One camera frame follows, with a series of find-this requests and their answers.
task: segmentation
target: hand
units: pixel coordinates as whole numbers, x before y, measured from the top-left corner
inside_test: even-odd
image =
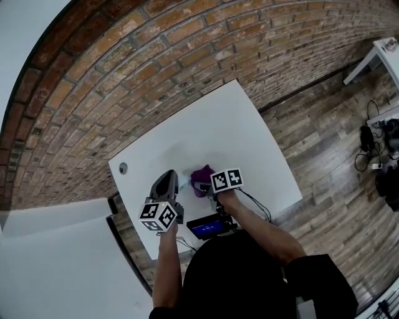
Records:
[[[177,234],[178,229],[179,229],[179,227],[177,225],[177,222],[176,222],[176,220],[174,220],[172,222],[172,225],[168,229],[168,231],[161,233],[161,238],[170,238],[170,239],[176,240],[176,234]]]
[[[223,205],[224,211],[228,214],[232,214],[235,211],[240,210],[242,204],[239,201],[235,190],[230,189],[229,191],[223,191],[217,194],[218,201]]]

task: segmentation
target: forearm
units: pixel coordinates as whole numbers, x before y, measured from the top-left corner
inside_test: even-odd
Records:
[[[292,260],[306,256],[301,244],[282,229],[264,221],[260,216],[244,205],[231,209],[235,220],[251,235],[251,237],[283,266]]]
[[[176,235],[162,234],[155,272],[153,306],[175,308],[181,292],[181,271]]]

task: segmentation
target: wooden floor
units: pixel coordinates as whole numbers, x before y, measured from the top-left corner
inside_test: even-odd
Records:
[[[338,74],[261,115],[303,195],[273,222],[297,238],[308,254],[331,256],[352,286],[361,311],[399,276],[399,214],[378,197],[375,173],[360,173],[353,165],[368,101],[383,105],[395,86],[383,68],[347,87],[342,85],[343,76]],[[370,108],[372,115],[376,112]],[[123,203],[120,199],[117,203],[121,213],[114,216],[115,224],[152,286],[155,263]],[[181,255],[183,274],[191,256],[191,252]]]

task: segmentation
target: black shirt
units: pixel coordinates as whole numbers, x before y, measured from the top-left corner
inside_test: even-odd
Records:
[[[285,269],[246,232],[207,241],[193,256],[178,309],[157,318],[297,318],[296,297],[312,299],[317,318],[354,318],[357,301],[328,255],[301,257]]]

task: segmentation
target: wrist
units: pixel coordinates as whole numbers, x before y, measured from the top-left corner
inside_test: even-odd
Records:
[[[241,203],[235,206],[225,207],[224,211],[227,212],[232,217],[236,218],[245,210],[245,206]]]
[[[176,242],[176,234],[173,232],[162,232],[160,237],[161,246],[168,246]]]

